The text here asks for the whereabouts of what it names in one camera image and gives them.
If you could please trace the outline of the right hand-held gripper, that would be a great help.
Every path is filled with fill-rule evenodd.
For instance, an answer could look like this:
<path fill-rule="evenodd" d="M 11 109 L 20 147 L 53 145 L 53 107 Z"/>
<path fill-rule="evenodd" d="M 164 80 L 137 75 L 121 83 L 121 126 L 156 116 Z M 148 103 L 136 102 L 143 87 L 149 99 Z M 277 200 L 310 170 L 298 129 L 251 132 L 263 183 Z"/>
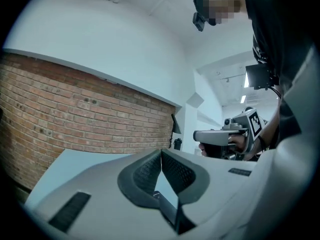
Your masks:
<path fill-rule="evenodd" d="M 228 144 L 230 135 L 242 135 L 245 141 L 243 151 L 232 149 L 231 146 L 235 143 L 231 142 L 228 147 L 221 149 L 222 159 L 240 161 L 253 150 L 255 140 L 261 134 L 265 124 L 265 120 L 258 115 L 256 108 L 246 107 L 235 117 L 226 118 L 222 130 L 196 130 L 193 133 L 193 139 L 202 144 Z"/>

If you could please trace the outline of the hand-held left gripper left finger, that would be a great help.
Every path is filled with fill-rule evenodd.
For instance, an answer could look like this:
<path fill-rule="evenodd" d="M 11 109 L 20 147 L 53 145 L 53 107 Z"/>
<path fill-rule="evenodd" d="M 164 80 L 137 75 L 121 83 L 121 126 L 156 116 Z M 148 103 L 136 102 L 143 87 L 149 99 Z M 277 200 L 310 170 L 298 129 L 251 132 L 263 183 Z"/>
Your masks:
<path fill-rule="evenodd" d="M 66 150 L 48 168 L 25 207 L 54 236 L 173 236 L 175 231 L 158 209 L 132 204 L 118 187 L 118 175 L 131 154 Z M 69 201 L 86 203 L 62 231 L 49 221 Z"/>

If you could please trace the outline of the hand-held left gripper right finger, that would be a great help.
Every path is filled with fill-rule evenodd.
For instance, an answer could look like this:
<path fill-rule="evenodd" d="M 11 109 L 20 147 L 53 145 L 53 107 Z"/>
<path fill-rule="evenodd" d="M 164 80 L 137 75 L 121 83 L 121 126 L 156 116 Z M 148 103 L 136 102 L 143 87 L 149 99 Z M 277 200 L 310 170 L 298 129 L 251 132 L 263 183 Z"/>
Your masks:
<path fill-rule="evenodd" d="M 163 224 L 162 236 L 245 236 L 256 162 L 163 149 L 161 168 L 177 196 L 175 229 Z"/>

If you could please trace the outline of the person's right hand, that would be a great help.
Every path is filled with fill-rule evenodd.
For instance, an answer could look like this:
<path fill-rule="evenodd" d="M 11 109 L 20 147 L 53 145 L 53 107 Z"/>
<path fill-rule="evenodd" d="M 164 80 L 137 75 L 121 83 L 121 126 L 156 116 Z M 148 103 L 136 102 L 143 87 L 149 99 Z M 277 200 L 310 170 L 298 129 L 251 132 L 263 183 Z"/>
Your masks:
<path fill-rule="evenodd" d="M 231 144 L 230 150 L 242 153 L 246 147 L 246 137 L 243 135 L 232 134 L 228 137 L 228 143 Z M 201 155 L 210 158 L 221 158 L 222 146 L 200 143 L 198 148 Z"/>

